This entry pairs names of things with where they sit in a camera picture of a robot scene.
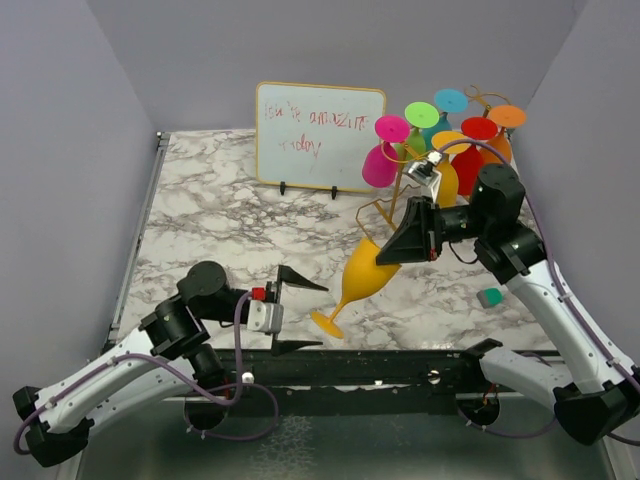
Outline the yellow wine glass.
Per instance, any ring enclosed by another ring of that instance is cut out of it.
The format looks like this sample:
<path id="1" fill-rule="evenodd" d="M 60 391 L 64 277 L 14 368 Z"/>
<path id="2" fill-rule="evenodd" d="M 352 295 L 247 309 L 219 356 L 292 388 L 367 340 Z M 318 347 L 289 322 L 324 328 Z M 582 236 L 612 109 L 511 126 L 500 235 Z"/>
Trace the yellow wine glass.
<path id="1" fill-rule="evenodd" d="M 439 150 L 445 144 L 454 140 L 464 139 L 465 135 L 457 131 L 441 131 L 436 133 L 431 139 L 434 150 Z M 437 170 L 442 174 L 442 180 L 438 192 L 437 203 L 440 207 L 452 207 L 457 203 L 459 179 L 455 168 L 451 165 L 449 157 L 466 151 L 470 147 L 469 143 L 460 143 L 446 149 L 443 159 L 438 164 Z"/>
<path id="2" fill-rule="evenodd" d="M 378 265 L 376 257 L 380 248 L 367 237 L 362 238 L 347 260 L 342 273 L 341 296 L 330 315 L 312 312 L 311 318 L 325 333 L 342 339 L 343 331 L 336 325 L 335 319 L 349 303 L 368 298 L 383 287 L 400 270 L 400 264 Z"/>

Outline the red wine glass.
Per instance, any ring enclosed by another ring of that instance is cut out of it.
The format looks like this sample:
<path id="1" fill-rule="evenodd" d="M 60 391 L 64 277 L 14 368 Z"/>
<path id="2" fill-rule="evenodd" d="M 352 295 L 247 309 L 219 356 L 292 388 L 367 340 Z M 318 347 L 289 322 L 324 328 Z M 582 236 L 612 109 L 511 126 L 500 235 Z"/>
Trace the red wine glass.
<path id="1" fill-rule="evenodd" d="M 497 125 L 485 117 L 470 117 L 461 123 L 461 133 L 478 140 L 488 141 L 498 133 Z M 451 165 L 458 175 L 458 194 L 469 196 L 472 193 L 479 170 L 484 165 L 484 160 L 476 145 L 469 146 L 462 153 L 457 154 Z"/>

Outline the gold wire glass rack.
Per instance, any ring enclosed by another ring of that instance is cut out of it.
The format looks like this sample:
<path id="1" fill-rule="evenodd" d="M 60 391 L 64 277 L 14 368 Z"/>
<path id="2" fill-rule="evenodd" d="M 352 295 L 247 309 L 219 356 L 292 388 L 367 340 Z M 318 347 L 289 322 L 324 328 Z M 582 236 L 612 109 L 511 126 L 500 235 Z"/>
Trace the gold wire glass rack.
<path id="1" fill-rule="evenodd" d="M 461 123 L 467 118 L 470 118 L 470 117 L 487 118 L 486 117 L 487 112 L 492 107 L 495 107 L 498 105 L 504 105 L 504 104 L 514 105 L 511 99 L 509 99 L 509 97 L 507 97 L 505 94 L 495 92 L 495 91 L 486 91 L 473 84 L 465 87 L 460 91 L 467 96 L 468 107 L 462 113 L 448 115 L 448 119 L 451 124 L 450 130 L 452 131 L 461 132 Z M 433 101 L 430 104 L 435 106 L 434 97 L 433 97 Z M 511 143 L 511 135 L 514 130 L 516 129 L 510 129 L 507 131 L 507 135 L 510 143 Z M 491 146 L 485 144 L 486 141 L 483 142 L 483 141 L 474 140 L 467 136 L 465 136 L 464 139 L 460 139 L 456 141 L 458 142 L 457 144 L 469 143 L 470 146 L 476 145 L 484 160 L 483 166 L 488 165 L 490 163 L 506 162 L 498 151 L 493 149 Z M 403 142 L 403 144 L 406 149 L 409 149 L 409 146 L 405 143 L 405 141 Z M 436 151 L 436 150 L 427 149 L 427 152 L 421 156 L 414 154 L 415 158 L 410 161 L 400 160 L 400 165 L 397 168 L 395 181 L 390 186 L 388 186 L 388 188 L 390 189 L 390 196 L 388 198 L 380 198 L 380 197 L 375 198 L 358 207 L 355 213 L 355 222 L 356 222 L 356 225 L 359 227 L 359 229 L 363 232 L 364 238 L 367 237 L 371 241 L 375 242 L 375 233 L 371 230 L 373 223 L 362 217 L 362 213 L 369 209 L 376 210 L 381 220 L 386 224 L 386 226 L 390 230 L 396 229 L 395 216 L 396 216 L 396 211 L 398 210 L 398 203 L 400 201 L 401 196 L 406 191 L 417 191 L 419 189 L 418 183 L 410 179 L 409 176 L 407 175 L 409 164 L 415 160 L 424 158 L 426 154 L 430 151 Z M 455 156 L 456 155 L 451 155 L 449 157 L 450 163 L 452 162 Z M 457 201 L 460 198 L 467 200 L 470 198 L 470 195 L 461 196 L 458 194 Z"/>

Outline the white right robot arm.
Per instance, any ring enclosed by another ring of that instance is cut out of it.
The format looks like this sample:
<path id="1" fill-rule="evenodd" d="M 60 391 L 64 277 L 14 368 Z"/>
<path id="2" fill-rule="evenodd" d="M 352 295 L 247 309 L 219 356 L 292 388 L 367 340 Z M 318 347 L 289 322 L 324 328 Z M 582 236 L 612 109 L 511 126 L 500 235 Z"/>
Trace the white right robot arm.
<path id="1" fill-rule="evenodd" d="M 467 205 L 441 208 L 425 196 L 376 256 L 379 265 L 434 261 L 446 243 L 471 239 L 479 262 L 541 325 L 568 369 L 489 339 L 466 350 L 461 383 L 508 387 L 549 408 L 574 440 L 591 445 L 639 413 L 639 368 L 602 332 L 560 276 L 534 230 L 519 219 L 525 188 L 509 165 L 481 168 Z"/>

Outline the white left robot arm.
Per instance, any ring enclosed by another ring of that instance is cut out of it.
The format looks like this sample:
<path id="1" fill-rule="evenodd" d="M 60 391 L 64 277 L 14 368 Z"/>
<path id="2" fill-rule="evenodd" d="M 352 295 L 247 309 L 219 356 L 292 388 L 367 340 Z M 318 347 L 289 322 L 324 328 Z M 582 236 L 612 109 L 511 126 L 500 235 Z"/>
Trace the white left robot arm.
<path id="1" fill-rule="evenodd" d="M 123 339 L 76 373 L 48 387 L 25 386 L 12 400 L 22 420 L 14 451 L 50 467 L 74 457 L 111 420 L 149 403 L 196 393 L 223 411 L 251 388 L 241 331 L 270 337 L 274 356 L 308 346 L 278 338 L 283 285 L 318 284 L 281 265 L 275 281 L 248 290 L 230 286 L 223 266 L 201 261 Z"/>

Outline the pink wine glass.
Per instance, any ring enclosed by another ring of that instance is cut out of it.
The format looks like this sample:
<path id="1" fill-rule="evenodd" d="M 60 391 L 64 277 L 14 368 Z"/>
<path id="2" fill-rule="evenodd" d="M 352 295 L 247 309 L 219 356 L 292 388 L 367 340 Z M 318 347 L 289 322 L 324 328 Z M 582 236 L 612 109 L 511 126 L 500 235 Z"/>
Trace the pink wine glass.
<path id="1" fill-rule="evenodd" d="M 396 178 L 400 165 L 394 143 L 403 143 L 409 136 L 407 121 L 397 115 L 383 115 L 374 124 L 378 144 L 367 154 L 363 167 L 364 181 L 374 188 L 386 188 Z"/>

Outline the green wine glass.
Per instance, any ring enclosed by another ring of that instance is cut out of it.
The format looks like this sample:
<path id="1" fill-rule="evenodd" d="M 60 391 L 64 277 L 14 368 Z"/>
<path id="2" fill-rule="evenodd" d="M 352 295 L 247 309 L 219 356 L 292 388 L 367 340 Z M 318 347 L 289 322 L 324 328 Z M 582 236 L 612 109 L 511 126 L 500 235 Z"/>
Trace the green wine glass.
<path id="1" fill-rule="evenodd" d="M 410 133 L 405 140 L 409 149 L 406 149 L 403 143 L 399 143 L 395 145 L 395 150 L 399 160 L 410 161 L 415 158 L 414 154 L 421 156 L 427 152 L 427 146 L 422 132 L 429 130 L 438 123 L 440 113 L 432 104 L 416 101 L 410 103 L 405 108 L 404 116 L 410 125 Z"/>

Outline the teal wine glass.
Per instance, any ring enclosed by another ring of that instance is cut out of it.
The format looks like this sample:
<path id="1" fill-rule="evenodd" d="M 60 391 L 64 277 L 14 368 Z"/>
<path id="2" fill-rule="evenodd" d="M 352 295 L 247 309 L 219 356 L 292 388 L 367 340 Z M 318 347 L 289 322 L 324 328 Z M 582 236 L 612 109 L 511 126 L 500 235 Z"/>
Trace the teal wine glass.
<path id="1" fill-rule="evenodd" d="M 428 150 L 434 149 L 432 139 L 435 134 L 451 129 L 448 115 L 462 113 L 468 107 L 467 96 L 460 90 L 452 88 L 438 90 L 434 94 L 434 102 L 439 109 L 439 119 L 434 126 L 422 130 L 422 137 Z"/>

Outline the orange wine glass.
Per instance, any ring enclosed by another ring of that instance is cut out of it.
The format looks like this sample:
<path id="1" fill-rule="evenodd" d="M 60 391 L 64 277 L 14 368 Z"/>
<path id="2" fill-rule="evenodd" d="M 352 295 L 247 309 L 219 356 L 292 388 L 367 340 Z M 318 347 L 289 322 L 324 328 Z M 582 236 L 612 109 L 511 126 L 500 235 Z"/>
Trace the orange wine glass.
<path id="1" fill-rule="evenodd" d="M 512 161 L 512 147 L 507 131 L 517 129 L 527 121 L 526 112 L 520 107 L 504 104 L 492 107 L 486 117 L 497 126 L 497 134 L 485 144 L 498 151 L 507 163 Z"/>

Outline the green grey eraser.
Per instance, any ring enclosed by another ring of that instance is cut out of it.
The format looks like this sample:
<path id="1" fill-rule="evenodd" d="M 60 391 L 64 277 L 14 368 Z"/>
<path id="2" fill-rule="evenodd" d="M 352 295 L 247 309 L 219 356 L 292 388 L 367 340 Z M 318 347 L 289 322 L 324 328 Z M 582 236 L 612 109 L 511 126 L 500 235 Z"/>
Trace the green grey eraser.
<path id="1" fill-rule="evenodd" d="M 503 302 L 503 294 L 498 288 L 487 288 L 476 295 L 481 306 L 485 309 L 493 308 Z"/>

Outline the yellow framed whiteboard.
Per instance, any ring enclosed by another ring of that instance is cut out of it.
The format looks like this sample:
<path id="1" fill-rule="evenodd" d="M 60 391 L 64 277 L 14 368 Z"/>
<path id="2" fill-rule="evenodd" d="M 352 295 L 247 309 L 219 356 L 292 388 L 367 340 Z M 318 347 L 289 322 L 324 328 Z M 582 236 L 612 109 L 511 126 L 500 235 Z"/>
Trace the yellow framed whiteboard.
<path id="1" fill-rule="evenodd" d="M 386 109 L 379 89 L 261 82 L 255 97 L 256 179 L 276 187 L 368 193 L 362 177 Z"/>

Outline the black front mounting rail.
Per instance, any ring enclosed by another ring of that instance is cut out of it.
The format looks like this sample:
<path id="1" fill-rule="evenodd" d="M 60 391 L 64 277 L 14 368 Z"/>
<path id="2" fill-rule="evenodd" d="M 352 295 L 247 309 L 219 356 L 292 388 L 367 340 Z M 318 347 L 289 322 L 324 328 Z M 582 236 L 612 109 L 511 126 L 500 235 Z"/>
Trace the black front mounting rail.
<path id="1" fill-rule="evenodd" d="M 519 394 L 493 387 L 462 350 L 318 350 L 272 356 L 244 351 L 245 367 L 257 383 L 231 412 L 266 417 L 278 403 L 283 416 L 356 416 L 464 412 L 481 424 L 495 422 Z"/>

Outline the aluminium left side rail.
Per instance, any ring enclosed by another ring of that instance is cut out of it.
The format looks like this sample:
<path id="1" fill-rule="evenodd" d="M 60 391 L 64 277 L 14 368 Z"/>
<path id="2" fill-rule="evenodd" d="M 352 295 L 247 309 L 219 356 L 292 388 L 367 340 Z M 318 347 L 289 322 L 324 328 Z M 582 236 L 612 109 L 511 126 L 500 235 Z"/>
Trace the aluminium left side rail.
<path id="1" fill-rule="evenodd" d="M 107 331 L 106 342 L 103 350 L 106 350 L 107 346 L 112 345 L 117 338 L 117 332 L 120 328 L 122 314 L 132 282 L 139 251 L 143 242 L 146 223 L 148 221 L 148 217 L 152 208 L 153 199 L 164 164 L 164 159 L 166 157 L 171 133 L 157 132 L 156 136 L 157 147 L 151 169 L 151 178 L 145 191 L 143 204 L 134 231 L 133 243 L 127 257 L 126 270 L 118 291 L 115 307 L 113 310 L 113 316 L 110 321 L 109 329 Z"/>

